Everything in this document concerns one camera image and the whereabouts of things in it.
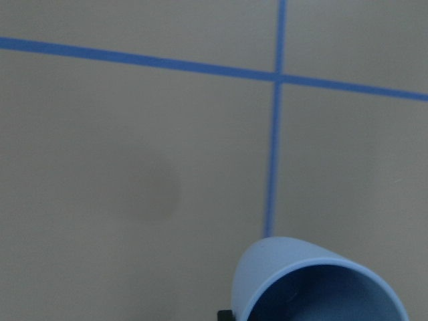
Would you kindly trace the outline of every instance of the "gray surface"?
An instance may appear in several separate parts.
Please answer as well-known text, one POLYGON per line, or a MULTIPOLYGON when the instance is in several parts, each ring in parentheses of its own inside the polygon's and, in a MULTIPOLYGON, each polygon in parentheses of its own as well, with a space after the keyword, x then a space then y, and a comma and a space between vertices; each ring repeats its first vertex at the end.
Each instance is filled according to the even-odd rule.
MULTIPOLYGON (((0 4, 1 36, 273 68, 277 1, 0 4)), ((426 20, 425 1, 289 1, 286 71, 426 92, 426 20)), ((426 320, 428 106, 284 88, 276 233, 426 320)), ((0 50, 0 319, 214 320, 260 236, 271 96, 0 50)))

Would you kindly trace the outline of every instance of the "blue line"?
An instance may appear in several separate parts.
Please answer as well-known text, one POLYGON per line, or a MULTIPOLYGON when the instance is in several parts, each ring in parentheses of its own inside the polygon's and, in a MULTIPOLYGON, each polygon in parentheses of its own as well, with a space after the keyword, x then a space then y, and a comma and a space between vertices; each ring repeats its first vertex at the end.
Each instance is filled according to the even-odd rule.
POLYGON ((393 98, 420 100, 424 102, 428 101, 428 94, 408 92, 405 90, 396 90, 383 87, 367 86, 362 84, 351 84, 348 82, 337 82, 334 80, 325 80, 303 76, 282 75, 282 83, 316 88, 326 88, 331 90, 344 90, 346 92, 358 92, 361 94, 387 96, 393 98))
POLYGON ((78 47, 74 45, 61 45, 57 43, 47 43, 7 37, 0 37, 0 49, 101 60, 105 62, 117 62, 121 64, 148 66, 186 72, 197 72, 202 74, 245 78, 267 82, 272 82, 276 79, 276 75, 271 72, 262 72, 258 70, 218 66, 199 62, 188 62, 183 60, 136 55, 119 51, 108 51, 102 49, 78 47))
POLYGON ((276 31, 276 57, 274 97, 272 100, 272 120, 270 138, 269 169, 267 175, 267 191, 265 200, 265 221, 263 227, 263 237, 270 237, 274 234, 276 193, 278 185, 278 157, 280 149, 280 128, 281 128, 281 104, 282 104, 282 79, 281 73, 284 64, 284 47, 286 34, 287 1, 278 1, 278 24, 276 31))

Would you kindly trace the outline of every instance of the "blue cup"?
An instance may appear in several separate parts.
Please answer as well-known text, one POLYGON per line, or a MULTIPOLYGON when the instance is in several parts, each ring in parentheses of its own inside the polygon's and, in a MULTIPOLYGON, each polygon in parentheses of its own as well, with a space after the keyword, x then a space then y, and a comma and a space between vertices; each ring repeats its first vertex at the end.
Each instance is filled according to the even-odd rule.
POLYGON ((317 245, 289 237, 253 244, 235 271, 236 321, 409 321, 378 275, 317 245))

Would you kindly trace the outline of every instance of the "horizontal blue line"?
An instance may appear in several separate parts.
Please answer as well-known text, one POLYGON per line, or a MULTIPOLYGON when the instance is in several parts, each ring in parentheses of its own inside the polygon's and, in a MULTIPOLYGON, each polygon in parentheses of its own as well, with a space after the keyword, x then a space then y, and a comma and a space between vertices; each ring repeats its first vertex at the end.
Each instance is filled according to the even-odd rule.
POLYGON ((428 94, 303 76, 282 75, 282 83, 410 100, 422 100, 425 102, 428 101, 428 94))
POLYGON ((105 62, 117 62, 121 64, 181 70, 186 72, 197 72, 217 76, 261 80, 266 82, 277 82, 278 77, 280 77, 280 82, 283 84, 310 86, 331 90, 344 90, 347 92, 359 92, 361 94, 372 94, 378 96, 420 100, 425 102, 428 101, 428 94, 422 94, 418 92, 408 92, 404 90, 367 86, 362 84, 352 84, 348 82, 337 82, 334 80, 324 80, 304 76, 293 76, 287 74, 277 75, 274 72, 262 72, 258 70, 250 70, 244 68, 234 68, 213 64, 203 64, 199 62, 188 62, 183 60, 158 58, 152 56, 136 55, 132 53, 124 53, 119 51, 108 51, 103 49, 78 47, 74 45, 61 45, 57 43, 47 43, 40 41, 0 37, 0 49, 26 51, 38 54, 43 53, 49 55, 91 60, 101 60, 105 62))
POLYGON ((199 62, 188 62, 183 60, 136 55, 119 51, 108 51, 102 49, 78 47, 74 45, 61 45, 57 43, 46 43, 7 37, 0 37, 0 49, 101 60, 105 62, 118 62, 121 64, 181 70, 186 72, 197 72, 202 74, 262 80, 269 82, 274 81, 276 78, 276 76, 271 72, 261 72, 243 68, 202 64, 199 62))

